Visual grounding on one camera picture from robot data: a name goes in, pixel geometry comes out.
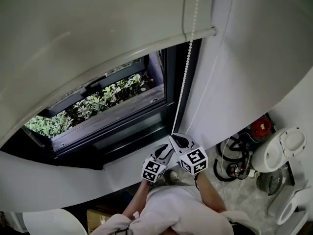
roller blind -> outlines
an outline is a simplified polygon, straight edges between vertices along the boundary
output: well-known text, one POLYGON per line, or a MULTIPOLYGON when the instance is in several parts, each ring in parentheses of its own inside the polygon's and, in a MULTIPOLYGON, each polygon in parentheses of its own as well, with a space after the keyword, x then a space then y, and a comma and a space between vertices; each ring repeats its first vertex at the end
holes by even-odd
MULTIPOLYGON (((200 0, 195 38, 212 35, 200 0)), ((0 0, 0 147, 104 72, 188 40, 195 0, 0 0)))

red object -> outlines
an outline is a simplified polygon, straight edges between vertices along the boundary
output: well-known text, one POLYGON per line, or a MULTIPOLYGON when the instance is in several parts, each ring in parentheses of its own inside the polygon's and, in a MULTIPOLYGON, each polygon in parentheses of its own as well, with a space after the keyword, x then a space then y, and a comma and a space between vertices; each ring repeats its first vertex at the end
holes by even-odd
POLYGON ((270 133, 272 123, 267 117, 260 117, 251 124, 251 133, 255 138, 264 138, 270 133))

person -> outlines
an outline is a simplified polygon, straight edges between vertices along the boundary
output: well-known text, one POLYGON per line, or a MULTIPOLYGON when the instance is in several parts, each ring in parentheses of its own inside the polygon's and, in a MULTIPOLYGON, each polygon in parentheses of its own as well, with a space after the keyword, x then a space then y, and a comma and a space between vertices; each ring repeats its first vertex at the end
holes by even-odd
POLYGON ((168 171, 166 186, 151 186, 142 180, 138 191, 122 214, 115 214, 91 235, 258 235, 249 217, 228 211, 205 173, 197 175, 195 186, 180 181, 168 171))

white lid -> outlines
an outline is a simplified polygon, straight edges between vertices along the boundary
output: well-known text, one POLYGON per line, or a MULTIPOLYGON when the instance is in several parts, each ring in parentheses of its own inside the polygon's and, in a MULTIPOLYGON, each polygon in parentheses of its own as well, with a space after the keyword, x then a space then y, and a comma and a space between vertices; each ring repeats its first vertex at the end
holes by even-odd
POLYGON ((286 157, 294 157, 302 152, 307 144, 307 135, 299 127, 284 131, 279 137, 286 157))
POLYGON ((23 220, 31 235, 87 235, 78 219, 64 209, 24 212, 23 220))

black window frame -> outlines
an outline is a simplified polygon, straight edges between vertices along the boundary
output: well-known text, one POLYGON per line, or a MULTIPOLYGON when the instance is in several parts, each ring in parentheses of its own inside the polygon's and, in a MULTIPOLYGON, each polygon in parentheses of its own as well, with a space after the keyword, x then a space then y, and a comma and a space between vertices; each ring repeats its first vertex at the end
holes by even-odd
MULTIPOLYGON (((189 92, 198 62, 200 47, 201 39, 194 40, 193 49, 189 60, 189 68, 185 81, 184 92, 180 105, 180 111, 175 126, 175 132, 177 132, 179 129, 179 125, 181 123, 183 113, 187 104, 189 92)), ((163 81, 165 97, 163 99, 157 100, 156 102, 151 103, 149 106, 144 107, 143 109, 140 109, 139 111, 134 112, 133 114, 121 120, 118 120, 108 126, 105 126, 104 128, 101 128, 94 133, 91 133, 85 138, 74 141, 69 145, 64 145, 64 147, 59 147, 56 150, 52 149, 53 142, 51 139, 37 134, 27 129, 26 127, 18 130, 9 139, 9 141, 2 146, 1 150, 24 159, 29 159, 45 164, 102 170, 104 164, 107 164, 111 161, 135 152, 136 150, 143 148, 169 135, 172 131, 174 124, 174 118, 181 90, 181 83, 184 76, 188 48, 189 42, 169 47, 161 51, 162 65, 164 68, 163 81), (98 150, 93 146, 93 144, 97 141, 100 141, 103 138, 110 137, 111 135, 144 119, 148 119, 155 114, 161 115, 162 122, 149 126, 146 129, 139 131, 138 133, 134 133, 117 143, 110 144, 105 148, 101 148, 98 150)), ((113 81, 112 83, 127 77, 130 73, 129 70, 131 69, 132 68, 127 70, 127 68, 125 68, 115 73, 118 74, 119 72, 123 72, 124 74, 126 74, 124 77, 115 74, 110 75, 113 76, 111 77, 111 81, 113 81)), ((97 91, 99 91, 102 86, 108 85, 106 81, 108 78, 110 78, 110 76, 108 76, 107 78, 101 78, 93 81, 91 83, 91 87, 93 87, 93 85, 96 85, 95 87, 97 91)), ((88 94, 95 93, 95 89, 87 91, 88 94)), ((66 103, 64 100, 61 101, 61 103, 64 105, 69 104, 66 103)), ((53 109, 53 107, 51 107, 49 109, 50 112, 43 111, 40 115, 53 116, 54 114, 57 114, 57 112, 61 108, 62 107, 59 107, 58 110, 55 110, 53 109)))

